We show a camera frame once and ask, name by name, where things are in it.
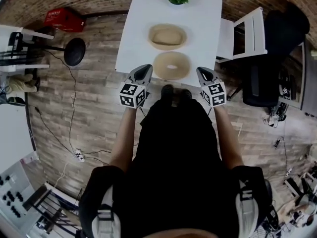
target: shoulder strap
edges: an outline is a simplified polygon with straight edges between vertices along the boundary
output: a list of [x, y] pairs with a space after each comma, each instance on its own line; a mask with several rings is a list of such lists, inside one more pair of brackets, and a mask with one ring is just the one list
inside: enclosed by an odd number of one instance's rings
[[236, 210], [239, 220], [239, 238], [250, 237], [257, 228], [259, 208], [253, 198], [253, 191], [239, 181], [240, 191], [236, 196]]
[[113, 186], [105, 193], [98, 214], [92, 222], [94, 238], [120, 238], [121, 223], [118, 216], [112, 211]]

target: black shirt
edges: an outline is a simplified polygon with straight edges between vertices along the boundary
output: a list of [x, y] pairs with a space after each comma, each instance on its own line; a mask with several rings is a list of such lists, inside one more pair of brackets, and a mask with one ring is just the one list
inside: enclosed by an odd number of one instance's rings
[[137, 156], [128, 172], [113, 166], [93, 170], [80, 201], [85, 233], [93, 238], [91, 222], [113, 185], [112, 209], [120, 219], [122, 238], [179, 228], [238, 237], [239, 177], [263, 189], [261, 169], [224, 166], [211, 120], [196, 101], [186, 110], [155, 105], [142, 122]]

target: electrical wire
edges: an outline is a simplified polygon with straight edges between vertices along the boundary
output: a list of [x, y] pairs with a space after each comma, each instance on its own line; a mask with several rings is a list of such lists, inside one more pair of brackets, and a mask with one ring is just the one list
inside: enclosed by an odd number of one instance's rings
[[3, 89], [0, 87], [1, 93], [7, 94], [10, 87], [7, 85]]
[[68, 165], [68, 162], [66, 162], [66, 164], [65, 164], [65, 166], [64, 166], [63, 173], [62, 173], [61, 176], [57, 179], [57, 181], [56, 181], [56, 183], [55, 183], [55, 185], [54, 185], [54, 188], [56, 188], [56, 186], [57, 186], [57, 184], [58, 184], [58, 181], [59, 181], [60, 179], [62, 179], [62, 178], [65, 177], [65, 171], [66, 171], [67, 165]]
[[72, 146], [72, 144], [71, 144], [71, 142], [70, 142], [70, 138], [71, 138], [71, 127], [72, 127], [72, 124], [73, 124], [73, 119], [74, 119], [74, 114], [75, 114], [76, 82], [77, 82], [77, 81], [76, 81], [76, 78], [74, 77], [73, 73], [71, 72], [70, 67], [69, 67], [67, 64], [65, 64], [62, 59], [56, 57], [55, 55], [53, 55], [53, 54], [52, 54], [50, 51], [48, 51], [48, 50], [44, 50], [44, 51], [49, 52], [53, 57], [55, 57], [56, 59], [59, 59], [59, 60], [63, 63], [63, 65], [65, 65], [65, 66], [68, 68], [71, 77], [74, 79], [74, 93], [75, 93], [75, 96], [74, 96], [74, 100], [73, 100], [73, 114], [72, 114], [71, 119], [70, 119], [70, 127], [69, 127], [69, 144], [70, 144], [70, 147], [71, 147], [71, 149], [72, 149], [72, 151], [73, 151], [73, 154], [74, 154], [74, 147]]
[[268, 124], [269, 121], [274, 118], [274, 117], [272, 116], [272, 114], [273, 114], [273, 110], [272, 110], [271, 113], [268, 115], [268, 117], [263, 118], [263, 123], [264, 123], [265, 125], [268, 125], [268, 126], [274, 128], [274, 129], [276, 129], [276, 128], [278, 127], [278, 120], [276, 120], [276, 121], [274, 122], [274, 124], [272, 124], [272, 125], [269, 125], [269, 124]]
[[106, 150], [100, 150], [98, 152], [91, 152], [91, 153], [82, 153], [82, 155], [87, 155], [87, 154], [94, 154], [94, 153], [100, 153], [100, 152], [106, 152], [106, 153], [111, 153], [109, 151], [106, 151]]
[[144, 117], [146, 117], [146, 114], [143, 112], [143, 109], [141, 107], [139, 107], [139, 109], [141, 110], [141, 112], [144, 115]]
[[40, 114], [40, 118], [44, 124], [44, 126], [46, 127], [46, 129], [48, 129], [48, 131], [53, 135], [53, 137], [61, 144], [61, 146], [63, 146], [68, 152], [71, 153], [71, 155], [73, 155], [74, 157], [76, 157], [76, 155], [71, 152], [56, 136], [55, 134], [50, 130], [50, 128], [46, 125], [46, 123], [44, 122], [43, 118], [42, 118], [42, 113], [40, 112], [40, 110], [38, 108], [35, 107], [35, 110]]
[[285, 170], [286, 170], [286, 173], [287, 173], [288, 169], [287, 169], [287, 153], [286, 153], [285, 140], [284, 140], [284, 137], [280, 137], [280, 139], [283, 139], [284, 153], [285, 153]]
[[32, 131], [30, 130], [30, 127], [29, 127], [29, 126], [28, 126], [28, 129], [29, 129], [29, 132], [30, 132], [30, 134], [31, 134], [31, 139], [34, 140], [33, 133], [32, 133]]
[[209, 116], [209, 114], [210, 114], [210, 111], [212, 110], [212, 107], [210, 107], [210, 109], [209, 109], [209, 112], [208, 112], [208, 115], [207, 116]]
[[75, 201], [75, 203], [74, 203], [74, 206], [76, 207], [76, 202], [77, 201], [79, 201], [79, 199], [81, 198], [81, 192], [83, 191], [83, 189], [81, 188], [80, 189], [80, 191], [79, 191], [79, 193], [78, 193], [78, 195], [77, 195], [77, 197], [76, 197], [76, 201]]
[[86, 158], [84, 158], [84, 160], [86, 160], [86, 159], [95, 159], [95, 160], [98, 160], [98, 161], [102, 162], [103, 164], [109, 165], [108, 163], [103, 162], [102, 160], [100, 160], [98, 158], [95, 158], [95, 157], [86, 157]]

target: wood plank flooring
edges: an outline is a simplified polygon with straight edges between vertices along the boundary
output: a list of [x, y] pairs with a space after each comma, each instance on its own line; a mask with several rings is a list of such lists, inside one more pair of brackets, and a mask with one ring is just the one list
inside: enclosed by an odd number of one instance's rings
[[[126, 15], [92, 18], [82, 33], [64, 33], [57, 31], [55, 39], [49, 45], [65, 47], [69, 40], [75, 37], [84, 39], [86, 54], [82, 62], [72, 69], [77, 80], [75, 114], [72, 123], [71, 143], [83, 153], [104, 152], [86, 155], [98, 158], [107, 163], [113, 147], [116, 133], [120, 125], [124, 107], [119, 105], [117, 89], [126, 75], [114, 71], [120, 38]], [[53, 52], [62, 58], [61, 52]], [[46, 125], [57, 138], [70, 149], [69, 128], [73, 112], [74, 81], [69, 70], [60, 60], [46, 54], [51, 67], [41, 69], [40, 91], [29, 94], [29, 104], [36, 106], [42, 113]], [[216, 71], [224, 80], [228, 94], [238, 86], [239, 80], [231, 73], [221, 70], [216, 65]], [[159, 99], [160, 89], [166, 84], [164, 80], [155, 79], [150, 88], [150, 95], [143, 108], [147, 113], [149, 107]], [[206, 103], [199, 96], [199, 89], [190, 86], [174, 84], [177, 88], [188, 88], [194, 98], [199, 100], [208, 111]], [[246, 165], [260, 166], [264, 175], [277, 190], [281, 199], [287, 200], [291, 195], [283, 185], [285, 175], [285, 154], [282, 142], [277, 149], [273, 145], [278, 137], [285, 137], [287, 151], [287, 168], [292, 167], [294, 174], [306, 170], [311, 164], [303, 157], [311, 144], [317, 143], [317, 119], [307, 117], [295, 108], [287, 111], [286, 122], [280, 122], [277, 128], [263, 123], [266, 112], [242, 103], [241, 93], [225, 106], [237, 133]], [[33, 135], [35, 138], [40, 162], [24, 165], [24, 169], [34, 187], [48, 180], [55, 184], [61, 176], [64, 166], [65, 177], [59, 180], [57, 187], [65, 193], [77, 197], [80, 189], [84, 189], [93, 168], [102, 163], [95, 159], [78, 162], [50, 134], [41, 121], [34, 107], [29, 108]], [[135, 144], [138, 143], [141, 130], [140, 122], [143, 114], [138, 110], [135, 130]]]

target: shoe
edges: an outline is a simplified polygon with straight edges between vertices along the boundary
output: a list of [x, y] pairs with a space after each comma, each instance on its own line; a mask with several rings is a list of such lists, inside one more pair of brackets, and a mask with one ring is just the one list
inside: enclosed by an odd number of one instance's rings
[[36, 87], [36, 91], [37, 91], [37, 92], [38, 92], [39, 89], [40, 89], [40, 84], [41, 84], [41, 80], [40, 80], [40, 78], [38, 77], [38, 78], [36, 79], [35, 84], [34, 84], [34, 86]]
[[160, 98], [169, 98], [172, 99], [174, 95], [174, 87], [172, 85], [165, 85], [163, 86], [160, 92]]
[[193, 98], [193, 95], [192, 95], [192, 93], [189, 90], [183, 89], [180, 92], [180, 96], [179, 96], [180, 101], [190, 100], [192, 98]]

